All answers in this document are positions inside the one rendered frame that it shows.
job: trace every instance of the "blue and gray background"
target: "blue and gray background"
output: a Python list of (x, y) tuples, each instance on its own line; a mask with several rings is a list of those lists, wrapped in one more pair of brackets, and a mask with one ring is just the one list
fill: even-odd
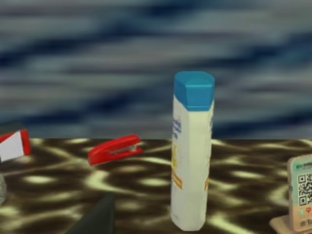
[(174, 74), (215, 76), (214, 138), (311, 138), (312, 1), (2, 0), (0, 121), (170, 138)]

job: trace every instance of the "tabletop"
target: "tabletop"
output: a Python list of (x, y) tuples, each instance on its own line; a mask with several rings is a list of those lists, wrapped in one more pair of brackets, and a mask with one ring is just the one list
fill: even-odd
[[(171, 142), (98, 166), (88, 151), (103, 139), (32, 139), (32, 154), (0, 165), (8, 199), (0, 234), (63, 234), (105, 192), (116, 195), (116, 234), (181, 233), (170, 219)], [(213, 140), (207, 221), (200, 233), (274, 234), (288, 211), (286, 163), (311, 140)]]

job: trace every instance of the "white bottle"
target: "white bottle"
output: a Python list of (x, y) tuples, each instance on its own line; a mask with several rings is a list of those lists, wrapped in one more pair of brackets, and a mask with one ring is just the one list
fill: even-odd
[(215, 79), (201, 71), (175, 76), (171, 219), (183, 231), (206, 222)]

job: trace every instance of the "table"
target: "table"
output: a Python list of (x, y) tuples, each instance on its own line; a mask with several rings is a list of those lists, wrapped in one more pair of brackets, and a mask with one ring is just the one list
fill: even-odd
[[(106, 191), (116, 194), (116, 234), (182, 233), (170, 220), (169, 140), (144, 154), (91, 167), (102, 139), (32, 139), (32, 155), (0, 165), (9, 198), (0, 234), (63, 234)], [(198, 233), (274, 234), (287, 213), (286, 163), (312, 152), (310, 140), (213, 140), (207, 223)]]

